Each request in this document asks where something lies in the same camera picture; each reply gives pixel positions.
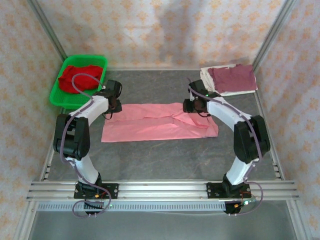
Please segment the floral wall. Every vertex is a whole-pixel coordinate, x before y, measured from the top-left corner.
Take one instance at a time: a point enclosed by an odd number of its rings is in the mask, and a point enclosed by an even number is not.
[[[67,55],[112,68],[252,63],[284,0],[39,0]]]
[[[320,1],[298,0],[256,76],[286,178],[320,238]]]
[[[26,0],[0,1],[0,39],[0,239],[10,240],[48,152],[62,61]]]

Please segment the green basket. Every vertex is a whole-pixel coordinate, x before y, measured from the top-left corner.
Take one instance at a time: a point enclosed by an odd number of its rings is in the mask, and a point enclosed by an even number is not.
[[[102,67],[103,71],[100,78],[100,83],[103,84],[106,75],[108,61],[104,56],[98,55],[73,55],[69,56],[66,60],[64,60],[61,70],[54,82],[49,99],[50,102],[55,106],[60,106],[65,109],[78,109],[82,107],[86,102],[88,102],[89,98],[80,93],[67,93],[59,88],[58,78],[61,77],[66,67],[70,65],[75,67],[86,67],[89,65]],[[85,90],[84,92],[92,96],[96,91],[99,91],[100,89],[101,86],[99,85],[99,87],[96,89]]]

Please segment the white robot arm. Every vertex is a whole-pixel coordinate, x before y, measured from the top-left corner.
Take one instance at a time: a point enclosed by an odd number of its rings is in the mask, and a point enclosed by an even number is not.
[[[183,102],[184,112],[209,113],[220,119],[234,132],[235,159],[230,170],[223,176],[222,182],[225,196],[234,197],[244,187],[244,180],[253,164],[259,160],[259,155],[262,157],[270,150],[265,121],[260,115],[251,116],[238,110],[219,94],[209,93],[201,79],[191,82],[189,91],[190,99],[185,99]]]
[[[223,97],[216,97],[216,100],[228,104]],[[234,131],[235,125],[238,122],[244,122],[238,114],[232,111],[229,107],[221,105],[214,101],[207,102],[207,111],[210,115],[213,115],[225,123],[232,131]],[[246,114],[238,110],[247,119],[251,119],[251,115]],[[226,173],[226,177],[232,185],[239,185],[244,181],[244,177],[249,170],[250,166],[258,158],[253,159],[249,163],[245,163],[236,156],[230,170]]]
[[[78,183],[76,193],[78,198],[90,198],[101,194],[103,185],[99,172],[95,169],[89,157],[90,133],[89,126],[101,114],[120,112],[122,106],[117,98],[121,94],[122,85],[113,80],[106,87],[96,92],[91,101],[69,114],[60,114],[56,120],[53,149],[61,154],[63,162],[70,163],[76,169]]]

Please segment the maroon cloth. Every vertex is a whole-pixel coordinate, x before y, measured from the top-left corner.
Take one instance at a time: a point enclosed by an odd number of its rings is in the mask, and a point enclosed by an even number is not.
[[[62,76],[58,78],[59,88],[70,94],[78,94],[79,92],[75,90],[72,86],[72,78],[76,74],[89,74],[100,80],[103,72],[103,68],[100,66],[84,66],[84,67],[76,67],[76,66],[67,66],[62,73]],[[99,83],[92,79],[89,76],[79,75],[74,79],[75,86],[81,90],[88,89],[96,89],[99,86]]]
[[[252,65],[236,65],[235,67],[209,68],[214,88],[218,93],[252,91],[257,89]]]

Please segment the pink towel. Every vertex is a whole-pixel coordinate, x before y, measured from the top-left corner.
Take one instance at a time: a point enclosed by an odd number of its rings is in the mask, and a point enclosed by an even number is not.
[[[182,103],[123,104],[103,126],[103,143],[197,139],[218,136],[211,117],[183,112]]]
[[[209,68],[214,88],[218,93],[252,91],[257,89],[252,65],[235,67]]]

